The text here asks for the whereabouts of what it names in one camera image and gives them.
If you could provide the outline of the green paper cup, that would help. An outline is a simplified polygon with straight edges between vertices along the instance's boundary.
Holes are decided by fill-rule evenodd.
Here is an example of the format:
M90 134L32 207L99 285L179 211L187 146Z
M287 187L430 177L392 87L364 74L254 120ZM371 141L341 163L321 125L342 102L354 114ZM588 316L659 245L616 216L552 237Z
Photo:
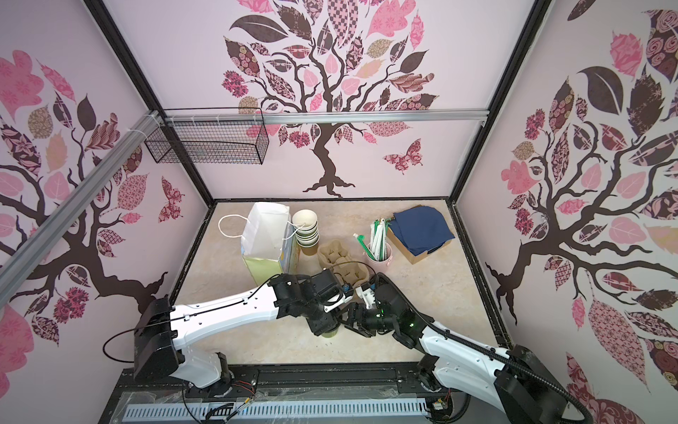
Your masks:
M336 326L336 327L333 328L332 330L329 330L329 331L327 331L327 332L323 332L323 333L321 334L321 336L324 337L324 338L332 338L332 337L335 337L335 335L337 335L339 329L340 329L340 327L339 327L339 326Z

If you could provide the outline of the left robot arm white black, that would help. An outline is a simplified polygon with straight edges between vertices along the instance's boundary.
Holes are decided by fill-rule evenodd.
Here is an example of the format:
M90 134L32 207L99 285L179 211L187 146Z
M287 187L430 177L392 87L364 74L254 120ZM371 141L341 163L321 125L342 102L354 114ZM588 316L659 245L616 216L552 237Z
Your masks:
M236 295L190 305L152 301L133 333L133 379L153 383L173 377L198 389L231 378L223 353L207 353L194 344L216 334L286 317L303 318L316 336L339 326L340 307L354 291L331 270L314 275L277 274L259 287Z

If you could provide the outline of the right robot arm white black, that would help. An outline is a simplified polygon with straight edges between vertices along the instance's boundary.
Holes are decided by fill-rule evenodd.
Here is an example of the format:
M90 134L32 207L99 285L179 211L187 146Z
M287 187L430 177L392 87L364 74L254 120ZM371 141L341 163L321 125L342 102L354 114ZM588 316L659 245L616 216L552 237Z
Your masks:
M423 353L424 385L457 390L505 413L512 423L566 423L573 406L580 422L593 415L527 348L481 344L420 312L386 275L360 286L358 300L340 314L341 323L363 337L390 335Z

